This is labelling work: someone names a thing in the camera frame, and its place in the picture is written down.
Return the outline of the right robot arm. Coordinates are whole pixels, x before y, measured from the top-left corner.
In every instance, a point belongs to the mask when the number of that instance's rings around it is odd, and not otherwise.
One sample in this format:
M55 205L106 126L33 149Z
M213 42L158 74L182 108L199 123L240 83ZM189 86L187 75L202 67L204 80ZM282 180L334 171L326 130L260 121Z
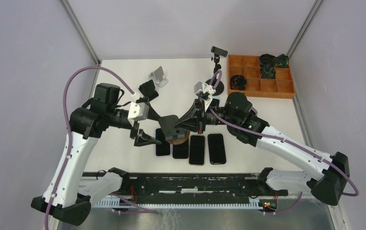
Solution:
M264 196L274 190L309 192L331 206L342 196L351 196L345 187L352 181L348 157L329 154L301 144L258 117L252 103L241 92L230 93L223 107L216 99L195 99L191 108L173 125L201 134L207 125L226 125L229 133L244 144L260 148L287 160L300 171L264 168L257 181L257 191Z

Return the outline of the light blue case phone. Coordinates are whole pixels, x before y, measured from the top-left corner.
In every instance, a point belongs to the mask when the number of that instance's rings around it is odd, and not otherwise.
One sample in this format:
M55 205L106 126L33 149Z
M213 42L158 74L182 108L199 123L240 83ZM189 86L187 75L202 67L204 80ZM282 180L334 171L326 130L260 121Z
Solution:
M216 107L219 107L219 104L220 104L220 99L213 98L209 107L216 108Z

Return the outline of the round wooden phone stand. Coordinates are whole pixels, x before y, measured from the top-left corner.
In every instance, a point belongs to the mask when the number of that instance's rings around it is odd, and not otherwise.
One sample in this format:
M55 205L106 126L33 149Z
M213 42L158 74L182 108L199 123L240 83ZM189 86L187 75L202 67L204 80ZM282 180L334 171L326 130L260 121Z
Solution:
M165 140L172 145L181 145L189 138L189 132L183 129L175 128L174 125L179 120L177 115L162 116L158 119L158 123Z

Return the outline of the black lens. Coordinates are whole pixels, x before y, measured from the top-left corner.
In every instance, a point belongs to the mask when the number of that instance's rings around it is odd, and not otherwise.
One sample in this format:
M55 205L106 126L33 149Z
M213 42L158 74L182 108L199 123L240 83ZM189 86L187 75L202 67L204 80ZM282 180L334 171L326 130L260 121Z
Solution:
M230 89L244 91L247 86L247 79L243 75L233 75L230 77Z

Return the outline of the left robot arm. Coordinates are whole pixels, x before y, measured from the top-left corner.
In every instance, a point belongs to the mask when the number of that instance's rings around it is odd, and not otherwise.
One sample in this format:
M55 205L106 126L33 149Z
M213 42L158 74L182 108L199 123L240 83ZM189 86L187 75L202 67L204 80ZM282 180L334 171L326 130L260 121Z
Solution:
M160 144L139 128L138 122L149 117L150 105L144 98L130 102L129 109L118 105L124 91L116 85L100 83L92 98L66 115L67 138L59 165L51 184L42 196L33 198L31 207L74 226L81 225L93 205L112 192L125 195L130 182L129 173L111 168L102 178L85 188L79 188L88 158L102 133L109 127L130 131L136 147Z

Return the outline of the purple case phone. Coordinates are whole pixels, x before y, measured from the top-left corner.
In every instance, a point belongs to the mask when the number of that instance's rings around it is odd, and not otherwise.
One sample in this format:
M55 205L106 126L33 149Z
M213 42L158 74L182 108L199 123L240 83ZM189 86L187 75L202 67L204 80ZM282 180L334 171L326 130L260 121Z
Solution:
M166 141L165 135L161 128L155 130L155 138L161 143L156 145L155 156L156 157L166 157L171 155L171 145Z

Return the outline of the black folding phone stand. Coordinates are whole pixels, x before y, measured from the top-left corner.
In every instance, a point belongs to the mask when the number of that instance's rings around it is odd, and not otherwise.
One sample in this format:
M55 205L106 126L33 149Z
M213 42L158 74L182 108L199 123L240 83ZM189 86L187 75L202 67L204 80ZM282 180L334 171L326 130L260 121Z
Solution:
M156 99L159 96L159 93L156 91L156 87L153 80L149 80L141 84L138 90L145 98L148 99L149 102Z

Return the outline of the black phone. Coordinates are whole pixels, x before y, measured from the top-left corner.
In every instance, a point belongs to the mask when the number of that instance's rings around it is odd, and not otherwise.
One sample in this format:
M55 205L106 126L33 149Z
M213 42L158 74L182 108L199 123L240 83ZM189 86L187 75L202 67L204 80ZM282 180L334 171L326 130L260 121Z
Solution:
M173 145L172 157L174 159L188 159L189 158L189 142L179 145Z

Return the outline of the black tall round-base stand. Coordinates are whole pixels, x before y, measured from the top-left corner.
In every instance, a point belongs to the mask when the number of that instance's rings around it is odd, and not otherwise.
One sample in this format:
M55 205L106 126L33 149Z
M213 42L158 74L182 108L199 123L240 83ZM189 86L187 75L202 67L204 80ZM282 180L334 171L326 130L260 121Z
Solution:
M216 46L211 47L211 52L214 54L214 57L211 60L214 62L215 67L213 69L213 73L215 74L218 70L221 70L220 57L226 57L228 55L228 51L218 48ZM217 80L211 80L213 86L216 85ZM224 91L224 85L222 82L219 82L216 85L216 92L213 94L214 96L221 95Z

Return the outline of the silver folding phone stand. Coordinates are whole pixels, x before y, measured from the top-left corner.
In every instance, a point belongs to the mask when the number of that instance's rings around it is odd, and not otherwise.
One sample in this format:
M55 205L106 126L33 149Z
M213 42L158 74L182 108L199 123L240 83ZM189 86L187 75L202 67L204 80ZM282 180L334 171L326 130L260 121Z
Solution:
M164 87L169 82L167 73L164 71L162 66L159 66L156 70L151 72L149 74L149 79L160 88Z

